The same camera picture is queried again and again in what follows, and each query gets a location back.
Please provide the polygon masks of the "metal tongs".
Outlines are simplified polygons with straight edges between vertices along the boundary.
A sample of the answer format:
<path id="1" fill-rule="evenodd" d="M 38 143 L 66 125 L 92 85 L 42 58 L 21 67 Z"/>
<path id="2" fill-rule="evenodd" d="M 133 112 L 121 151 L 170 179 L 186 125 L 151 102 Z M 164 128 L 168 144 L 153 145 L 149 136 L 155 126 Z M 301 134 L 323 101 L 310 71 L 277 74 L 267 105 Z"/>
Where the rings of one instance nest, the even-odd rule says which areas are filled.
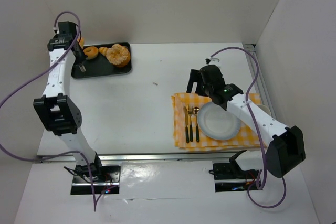
<path id="1" fill-rule="evenodd" d="M 86 72 L 86 68 L 82 63 L 77 64 L 77 67 L 81 72 Z"/>

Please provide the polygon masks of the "striped croissant bread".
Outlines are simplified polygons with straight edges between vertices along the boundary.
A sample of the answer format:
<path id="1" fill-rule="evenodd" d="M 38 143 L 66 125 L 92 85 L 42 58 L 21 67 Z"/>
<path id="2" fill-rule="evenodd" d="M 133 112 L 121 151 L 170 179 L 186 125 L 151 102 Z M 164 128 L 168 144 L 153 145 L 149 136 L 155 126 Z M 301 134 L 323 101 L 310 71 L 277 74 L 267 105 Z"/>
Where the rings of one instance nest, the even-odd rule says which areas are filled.
<path id="1" fill-rule="evenodd" d="M 79 46 L 80 46 L 81 49 L 83 49 L 84 43 L 85 43 L 84 38 L 78 39 L 78 44 L 79 44 Z"/>

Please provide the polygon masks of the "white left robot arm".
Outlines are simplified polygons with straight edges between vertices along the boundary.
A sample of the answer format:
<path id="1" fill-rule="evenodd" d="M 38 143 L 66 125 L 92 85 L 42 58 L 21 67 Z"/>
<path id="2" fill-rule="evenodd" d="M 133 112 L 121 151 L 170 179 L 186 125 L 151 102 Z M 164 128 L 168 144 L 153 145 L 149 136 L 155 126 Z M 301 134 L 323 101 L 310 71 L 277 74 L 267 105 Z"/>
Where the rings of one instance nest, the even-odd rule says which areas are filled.
<path id="1" fill-rule="evenodd" d="M 45 129 L 59 137 L 75 158 L 75 174 L 98 179 L 102 164 L 96 151 L 88 144 L 82 130 L 82 114 L 70 98 L 72 67 L 84 60 L 77 41 L 78 25 L 59 22 L 56 34 L 47 44 L 50 56 L 48 80 L 41 98 L 33 107 Z"/>

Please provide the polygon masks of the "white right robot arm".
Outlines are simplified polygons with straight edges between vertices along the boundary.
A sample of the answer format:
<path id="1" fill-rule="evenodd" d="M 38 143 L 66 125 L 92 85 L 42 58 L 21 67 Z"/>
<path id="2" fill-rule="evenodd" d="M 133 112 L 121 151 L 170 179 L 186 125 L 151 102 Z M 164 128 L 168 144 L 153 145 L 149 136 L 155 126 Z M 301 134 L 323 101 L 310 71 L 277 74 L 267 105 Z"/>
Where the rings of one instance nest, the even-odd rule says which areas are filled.
<path id="1" fill-rule="evenodd" d="M 261 138 L 260 150 L 241 151 L 230 158 L 237 169 L 267 170 L 282 178 L 306 159 L 302 130 L 277 121 L 248 99 L 238 86 L 226 84 L 219 67 L 207 65 L 200 70 L 192 69 L 187 92 L 191 92 L 194 83 L 196 94 L 208 96 Z"/>

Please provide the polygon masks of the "small cone bread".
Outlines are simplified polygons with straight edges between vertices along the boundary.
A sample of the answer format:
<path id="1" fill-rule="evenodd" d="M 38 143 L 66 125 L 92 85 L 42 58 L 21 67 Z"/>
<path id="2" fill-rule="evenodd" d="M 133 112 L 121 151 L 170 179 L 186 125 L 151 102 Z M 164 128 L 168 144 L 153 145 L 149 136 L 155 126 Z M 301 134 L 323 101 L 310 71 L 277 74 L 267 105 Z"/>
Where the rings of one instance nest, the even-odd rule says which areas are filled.
<path id="1" fill-rule="evenodd" d="M 100 54 L 102 54 L 103 56 L 106 56 L 107 55 L 107 51 L 108 51 L 108 47 L 100 47 L 98 48 L 98 51 Z"/>

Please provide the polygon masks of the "large sugared round bread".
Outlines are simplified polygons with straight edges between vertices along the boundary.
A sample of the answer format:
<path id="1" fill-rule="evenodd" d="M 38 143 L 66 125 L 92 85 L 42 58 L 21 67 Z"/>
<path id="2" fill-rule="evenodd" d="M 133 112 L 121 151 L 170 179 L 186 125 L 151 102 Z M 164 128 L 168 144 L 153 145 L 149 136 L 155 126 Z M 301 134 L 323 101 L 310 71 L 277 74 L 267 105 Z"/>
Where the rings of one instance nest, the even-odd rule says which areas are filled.
<path id="1" fill-rule="evenodd" d="M 116 67 L 125 67 L 131 60 L 131 54 L 126 46 L 114 44 L 107 50 L 107 60 Z"/>

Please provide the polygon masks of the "round golden bun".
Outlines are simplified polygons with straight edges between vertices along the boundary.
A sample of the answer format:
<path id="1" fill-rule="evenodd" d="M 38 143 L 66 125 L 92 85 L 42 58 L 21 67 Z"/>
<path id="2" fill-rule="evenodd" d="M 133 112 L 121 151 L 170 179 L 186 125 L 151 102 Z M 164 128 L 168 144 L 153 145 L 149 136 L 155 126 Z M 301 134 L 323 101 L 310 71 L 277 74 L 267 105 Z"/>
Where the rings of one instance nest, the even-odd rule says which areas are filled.
<path id="1" fill-rule="evenodd" d="M 84 48 L 83 53 L 86 55 L 86 60 L 92 60 L 98 56 L 99 49 L 95 46 L 90 46 Z"/>

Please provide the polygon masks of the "black rectangular tray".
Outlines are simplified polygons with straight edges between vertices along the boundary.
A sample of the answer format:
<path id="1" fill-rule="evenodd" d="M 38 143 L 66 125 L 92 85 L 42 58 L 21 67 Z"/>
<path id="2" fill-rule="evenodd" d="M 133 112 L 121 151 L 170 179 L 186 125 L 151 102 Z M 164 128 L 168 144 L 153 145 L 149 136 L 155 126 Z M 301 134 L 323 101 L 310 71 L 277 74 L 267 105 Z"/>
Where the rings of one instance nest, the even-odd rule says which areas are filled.
<path id="1" fill-rule="evenodd" d="M 73 64 L 71 76 L 74 79 L 121 75 L 127 74 L 132 70 L 132 60 L 126 66 L 119 68 L 111 64 L 101 53 L 98 53 L 93 59 L 86 59 L 82 62 L 82 65 L 85 69 L 84 72 L 81 71 L 79 65 Z"/>

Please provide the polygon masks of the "white round plate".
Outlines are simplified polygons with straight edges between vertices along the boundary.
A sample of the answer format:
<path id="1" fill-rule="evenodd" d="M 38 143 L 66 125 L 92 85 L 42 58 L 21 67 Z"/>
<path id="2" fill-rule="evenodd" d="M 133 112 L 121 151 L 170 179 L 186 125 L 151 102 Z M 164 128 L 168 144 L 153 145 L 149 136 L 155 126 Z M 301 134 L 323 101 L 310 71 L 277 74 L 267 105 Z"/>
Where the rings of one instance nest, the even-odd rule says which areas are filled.
<path id="1" fill-rule="evenodd" d="M 235 137 L 241 128 L 241 121 L 219 105 L 209 102 L 204 104 L 197 116 L 199 129 L 208 137 L 225 141 Z"/>

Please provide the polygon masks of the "yellow checkered cloth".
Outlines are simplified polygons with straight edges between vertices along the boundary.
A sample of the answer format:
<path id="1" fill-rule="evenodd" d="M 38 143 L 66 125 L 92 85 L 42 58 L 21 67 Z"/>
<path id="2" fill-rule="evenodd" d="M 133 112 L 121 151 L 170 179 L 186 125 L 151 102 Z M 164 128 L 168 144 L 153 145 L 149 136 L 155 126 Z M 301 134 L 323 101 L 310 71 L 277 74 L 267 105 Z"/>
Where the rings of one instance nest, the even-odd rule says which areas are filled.
<path id="1" fill-rule="evenodd" d="M 199 96 L 196 93 L 175 93 L 171 96 L 174 112 L 174 144 L 181 150 L 187 152 L 210 152 L 224 150 L 238 150 L 248 148 L 260 148 L 259 139 L 256 133 L 245 124 L 241 125 L 238 134 L 228 140 L 219 141 L 206 136 L 200 132 L 200 141 L 187 143 L 185 136 L 185 118 L 184 108 L 188 105 L 201 108 L 207 102 L 210 102 L 209 97 Z"/>

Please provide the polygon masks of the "aluminium right rail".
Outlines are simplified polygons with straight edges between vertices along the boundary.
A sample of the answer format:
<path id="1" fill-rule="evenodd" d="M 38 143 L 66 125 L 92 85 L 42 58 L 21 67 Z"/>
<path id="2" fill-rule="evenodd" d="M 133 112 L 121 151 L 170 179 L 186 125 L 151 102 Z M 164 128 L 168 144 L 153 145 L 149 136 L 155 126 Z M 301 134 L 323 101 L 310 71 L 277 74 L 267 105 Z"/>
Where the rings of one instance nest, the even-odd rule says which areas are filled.
<path id="1" fill-rule="evenodd" d="M 259 74 L 258 74 L 257 81 L 254 86 L 255 86 L 256 91 L 260 94 L 262 104 L 267 106 L 270 109 L 271 116 L 273 118 L 276 118 L 276 114 L 273 109 L 272 102 L 270 100 L 270 96 L 267 90 L 267 86 L 266 86 L 266 83 L 265 83 L 265 80 L 264 80 L 264 77 L 261 71 L 261 66 L 257 58 L 255 45 L 254 44 L 243 44 L 243 48 L 247 50 L 249 53 L 251 53 L 258 62 Z M 247 58 L 247 62 L 249 65 L 251 76 L 254 78 L 257 73 L 256 64 L 253 61 L 253 59 L 247 54 L 246 54 L 246 58 Z"/>

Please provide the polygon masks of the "aluminium rail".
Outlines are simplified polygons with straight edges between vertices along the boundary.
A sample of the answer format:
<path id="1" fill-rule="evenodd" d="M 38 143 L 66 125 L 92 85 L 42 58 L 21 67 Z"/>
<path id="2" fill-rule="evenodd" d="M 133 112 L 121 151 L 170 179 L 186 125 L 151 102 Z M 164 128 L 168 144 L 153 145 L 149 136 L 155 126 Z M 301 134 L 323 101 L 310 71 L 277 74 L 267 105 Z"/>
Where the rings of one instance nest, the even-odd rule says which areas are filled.
<path id="1" fill-rule="evenodd" d="M 260 94 L 262 104 L 267 106 L 270 109 L 271 116 L 273 118 L 276 118 L 276 114 L 273 109 L 272 102 L 270 100 L 270 96 L 267 90 L 267 86 L 266 86 L 266 83 L 265 83 L 265 80 L 264 80 L 264 77 L 261 71 L 261 66 L 257 58 L 255 45 L 254 44 L 243 44 L 243 48 L 247 50 L 249 53 L 251 53 L 258 62 L 259 74 L 258 74 L 257 81 L 254 86 L 255 86 L 256 91 Z M 256 64 L 253 61 L 253 59 L 247 54 L 246 54 L 246 58 L 247 58 L 247 62 L 249 65 L 251 76 L 254 78 L 257 73 Z"/>
<path id="2" fill-rule="evenodd" d="M 100 155 L 103 163 L 228 160 L 238 151 Z"/>

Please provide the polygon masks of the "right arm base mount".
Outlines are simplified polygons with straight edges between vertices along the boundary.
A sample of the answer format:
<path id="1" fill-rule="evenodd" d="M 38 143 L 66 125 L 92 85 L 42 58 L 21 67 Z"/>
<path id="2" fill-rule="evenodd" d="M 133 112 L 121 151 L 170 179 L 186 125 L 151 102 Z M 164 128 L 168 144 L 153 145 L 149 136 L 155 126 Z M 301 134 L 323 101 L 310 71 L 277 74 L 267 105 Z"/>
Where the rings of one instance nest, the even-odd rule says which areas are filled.
<path id="1" fill-rule="evenodd" d="M 214 178 L 215 192 L 236 192 L 257 190 L 256 178 L 258 170 L 234 170 L 229 163 L 213 163 L 213 168 L 208 171 Z"/>

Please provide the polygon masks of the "aluminium front rail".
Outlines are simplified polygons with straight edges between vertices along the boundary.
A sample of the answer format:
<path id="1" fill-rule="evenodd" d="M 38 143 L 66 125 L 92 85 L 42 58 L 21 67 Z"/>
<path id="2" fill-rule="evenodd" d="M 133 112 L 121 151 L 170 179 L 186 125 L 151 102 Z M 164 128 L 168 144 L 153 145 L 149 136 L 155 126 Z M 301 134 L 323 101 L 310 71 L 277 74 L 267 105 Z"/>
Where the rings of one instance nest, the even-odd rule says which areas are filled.
<path id="1" fill-rule="evenodd" d="M 100 155 L 103 163 L 228 160 L 238 151 Z"/>

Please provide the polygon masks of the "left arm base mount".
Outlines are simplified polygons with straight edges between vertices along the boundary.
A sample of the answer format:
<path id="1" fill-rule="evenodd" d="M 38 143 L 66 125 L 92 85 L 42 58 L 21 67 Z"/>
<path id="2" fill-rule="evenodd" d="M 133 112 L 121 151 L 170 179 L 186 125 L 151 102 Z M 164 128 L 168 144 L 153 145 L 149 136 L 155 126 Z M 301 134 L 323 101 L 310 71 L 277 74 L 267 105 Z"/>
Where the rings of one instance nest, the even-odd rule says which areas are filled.
<path id="1" fill-rule="evenodd" d="M 91 179 L 89 175 L 81 175 L 74 169 L 64 166 L 64 169 L 72 175 L 71 195 L 90 195 Z M 94 193 L 118 194 L 120 189 L 121 165 L 104 165 L 102 174 L 93 176 Z"/>

